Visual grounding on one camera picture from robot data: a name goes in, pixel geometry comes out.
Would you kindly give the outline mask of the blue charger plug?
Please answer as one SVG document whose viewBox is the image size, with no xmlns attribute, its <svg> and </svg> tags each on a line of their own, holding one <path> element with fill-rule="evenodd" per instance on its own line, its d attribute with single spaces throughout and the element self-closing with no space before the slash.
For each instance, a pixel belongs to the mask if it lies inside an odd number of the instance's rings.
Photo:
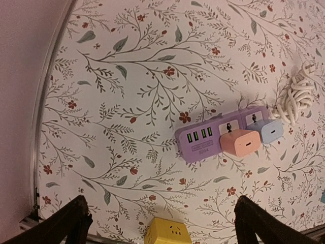
<svg viewBox="0 0 325 244">
<path fill-rule="evenodd" d="M 247 127 L 248 130 L 258 131 L 261 142 L 270 144 L 283 136 L 283 124 L 278 119 L 258 120 Z"/>
</svg>

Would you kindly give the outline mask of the yellow cube socket adapter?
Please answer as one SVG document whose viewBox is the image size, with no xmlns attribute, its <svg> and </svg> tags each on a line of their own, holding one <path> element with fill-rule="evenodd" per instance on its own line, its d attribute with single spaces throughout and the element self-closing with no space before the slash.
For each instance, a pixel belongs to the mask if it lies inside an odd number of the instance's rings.
<svg viewBox="0 0 325 244">
<path fill-rule="evenodd" d="M 192 243 L 185 224 L 155 217 L 144 237 L 144 244 Z"/>
</svg>

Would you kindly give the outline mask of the pink charger plug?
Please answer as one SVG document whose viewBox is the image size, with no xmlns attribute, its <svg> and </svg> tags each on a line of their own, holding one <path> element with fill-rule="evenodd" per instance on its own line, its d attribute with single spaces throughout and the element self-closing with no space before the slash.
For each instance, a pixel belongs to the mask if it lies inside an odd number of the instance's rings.
<svg viewBox="0 0 325 244">
<path fill-rule="evenodd" d="M 220 137 L 222 151 L 240 158 L 257 151 L 261 144 L 258 131 L 238 129 Z"/>
</svg>

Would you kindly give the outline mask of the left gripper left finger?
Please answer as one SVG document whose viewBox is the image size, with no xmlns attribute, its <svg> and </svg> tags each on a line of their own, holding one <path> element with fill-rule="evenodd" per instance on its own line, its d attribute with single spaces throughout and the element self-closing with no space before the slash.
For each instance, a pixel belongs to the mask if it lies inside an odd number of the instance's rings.
<svg viewBox="0 0 325 244">
<path fill-rule="evenodd" d="M 92 215 L 79 195 L 50 218 L 25 231 L 19 243 L 86 243 Z"/>
</svg>

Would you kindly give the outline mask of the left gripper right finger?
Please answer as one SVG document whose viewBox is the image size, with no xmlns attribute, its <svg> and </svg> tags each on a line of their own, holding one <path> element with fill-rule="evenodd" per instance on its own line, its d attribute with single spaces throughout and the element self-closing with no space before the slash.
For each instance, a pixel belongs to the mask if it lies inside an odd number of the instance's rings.
<svg viewBox="0 0 325 244">
<path fill-rule="evenodd" d="M 235 230 L 238 244 L 258 243 L 318 243 L 283 224 L 248 197 L 239 197 L 235 206 Z"/>
</svg>

